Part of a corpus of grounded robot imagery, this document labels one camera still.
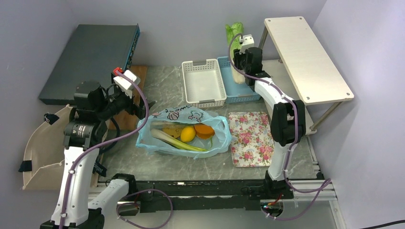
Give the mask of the floral pattern tray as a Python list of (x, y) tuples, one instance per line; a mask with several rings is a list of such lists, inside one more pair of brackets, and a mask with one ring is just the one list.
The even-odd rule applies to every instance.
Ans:
[(231, 154), (236, 167), (268, 167), (275, 151), (270, 123), (265, 112), (228, 114)]

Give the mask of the green celery stalks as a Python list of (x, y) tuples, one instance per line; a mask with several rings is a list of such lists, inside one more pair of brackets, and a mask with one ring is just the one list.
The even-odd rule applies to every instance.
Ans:
[(196, 147), (196, 146), (192, 146), (189, 144), (186, 144), (168, 134), (166, 134), (165, 132), (159, 130), (159, 129), (151, 129), (151, 135), (156, 138), (159, 139), (175, 148), (178, 149), (182, 149), (182, 150), (188, 150), (188, 151), (197, 151), (197, 152), (205, 152), (207, 151), (204, 148), (200, 148), (200, 147)]

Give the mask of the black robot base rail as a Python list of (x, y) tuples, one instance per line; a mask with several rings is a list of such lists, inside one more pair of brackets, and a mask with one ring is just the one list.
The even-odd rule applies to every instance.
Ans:
[(137, 180), (136, 189), (119, 203), (137, 203), (141, 213), (165, 210), (245, 209), (260, 210), (267, 203), (292, 200), (293, 192), (284, 182), (263, 179)]

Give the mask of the light blue printed grocery bag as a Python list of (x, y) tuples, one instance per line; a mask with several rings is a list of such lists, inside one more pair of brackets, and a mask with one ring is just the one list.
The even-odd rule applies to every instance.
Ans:
[[(224, 116), (190, 105), (171, 107), (155, 112), (147, 120), (139, 121), (138, 126), (141, 124), (144, 126), (139, 131), (136, 147), (143, 148), (148, 153), (159, 152), (194, 159), (207, 158), (225, 153), (231, 142), (229, 124)], [(189, 143), (183, 143), (177, 137), (174, 143), (168, 139), (169, 134), (163, 132), (165, 127), (183, 129), (198, 124), (211, 127), (214, 135), (206, 140), (195, 137)]]

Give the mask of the yellow lemon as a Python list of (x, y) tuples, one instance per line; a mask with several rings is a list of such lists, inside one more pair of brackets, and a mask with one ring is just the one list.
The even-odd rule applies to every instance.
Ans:
[(184, 143), (191, 142), (196, 137), (196, 131), (193, 126), (187, 126), (182, 129), (180, 139)]

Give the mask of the wooden board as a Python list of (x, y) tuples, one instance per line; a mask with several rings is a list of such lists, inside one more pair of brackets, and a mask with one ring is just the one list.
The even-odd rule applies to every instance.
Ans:
[[(129, 70), (140, 79), (138, 87), (143, 90), (148, 66), (145, 65), (132, 65)], [(133, 89), (133, 102), (136, 105), (140, 105), (141, 97), (138, 91)], [(118, 123), (120, 130), (132, 131), (135, 130), (139, 121), (139, 118), (135, 115), (130, 115), (126, 111), (122, 111), (119, 114), (114, 116), (114, 119)]]

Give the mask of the white two-tier metal shelf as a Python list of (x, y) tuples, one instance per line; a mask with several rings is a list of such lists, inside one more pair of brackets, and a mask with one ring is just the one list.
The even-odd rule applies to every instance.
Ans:
[(352, 100), (354, 94), (304, 17), (266, 18), (264, 25), (259, 47), (263, 48), (270, 37), (279, 54), (275, 60), (263, 61), (264, 70), (275, 84), (305, 106), (331, 105), (315, 121), (305, 113), (306, 134), (315, 134), (337, 107)]

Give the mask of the blue perforated plastic basket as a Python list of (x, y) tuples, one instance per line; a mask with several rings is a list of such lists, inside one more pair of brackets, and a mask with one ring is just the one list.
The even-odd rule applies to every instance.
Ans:
[(227, 104), (258, 101), (261, 98), (259, 94), (253, 92), (245, 83), (239, 84), (234, 82), (234, 68), (231, 66), (228, 57), (218, 57), (217, 61), (225, 86), (227, 96), (225, 102)]

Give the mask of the orange pumpkin slice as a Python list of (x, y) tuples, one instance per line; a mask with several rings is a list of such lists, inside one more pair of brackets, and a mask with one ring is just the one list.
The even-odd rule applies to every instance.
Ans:
[(209, 139), (215, 135), (214, 129), (205, 124), (195, 124), (194, 129), (196, 132), (196, 136), (200, 139)]

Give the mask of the brown potato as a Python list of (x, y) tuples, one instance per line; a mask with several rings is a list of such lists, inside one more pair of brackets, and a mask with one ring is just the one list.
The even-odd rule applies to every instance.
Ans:
[(174, 138), (179, 138), (183, 129), (183, 127), (164, 127), (162, 131)]

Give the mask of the dark grey flat equipment box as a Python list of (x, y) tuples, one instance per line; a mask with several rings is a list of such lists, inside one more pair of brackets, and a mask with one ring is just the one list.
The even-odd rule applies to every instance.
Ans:
[(77, 86), (94, 80), (107, 88), (117, 67), (127, 70), (140, 37), (139, 25), (79, 24), (38, 98), (46, 105), (74, 104)]

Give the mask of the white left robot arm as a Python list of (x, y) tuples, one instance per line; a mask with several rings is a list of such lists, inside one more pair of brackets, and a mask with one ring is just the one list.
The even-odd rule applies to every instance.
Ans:
[(64, 128), (64, 172), (57, 205), (51, 219), (42, 229), (101, 229), (107, 212), (122, 198), (132, 200), (138, 191), (136, 179), (130, 174), (116, 174), (109, 185), (89, 201), (91, 174), (100, 148), (116, 142), (103, 141), (106, 121), (123, 110), (134, 114), (133, 91), (138, 82), (125, 76), (114, 78), (115, 92), (108, 94), (99, 82), (78, 85), (74, 94), (75, 107)]

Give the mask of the white perforated plastic basket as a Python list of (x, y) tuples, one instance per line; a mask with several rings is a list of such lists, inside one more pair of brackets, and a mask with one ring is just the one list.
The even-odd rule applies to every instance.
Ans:
[(197, 108), (220, 107), (227, 99), (217, 59), (181, 63), (185, 100)]

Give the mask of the beige canvas tote bag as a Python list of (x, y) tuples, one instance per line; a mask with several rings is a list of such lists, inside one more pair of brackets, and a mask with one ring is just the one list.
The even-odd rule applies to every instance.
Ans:
[(44, 122), (31, 135), (19, 172), (24, 190), (60, 190), (64, 169), (73, 161), (64, 161), (66, 149), (84, 152), (104, 140), (108, 130), (93, 112), (67, 105), (55, 114), (46, 113)]

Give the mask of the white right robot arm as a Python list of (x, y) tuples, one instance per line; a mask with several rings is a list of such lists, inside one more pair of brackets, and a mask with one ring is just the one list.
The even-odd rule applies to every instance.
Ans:
[(235, 70), (245, 83), (272, 107), (270, 132), (274, 140), (274, 153), (266, 172), (263, 192), (275, 198), (287, 186), (287, 167), (295, 145), (306, 134), (306, 112), (302, 100), (284, 93), (263, 70), (262, 49), (250, 47), (244, 51), (230, 49)]

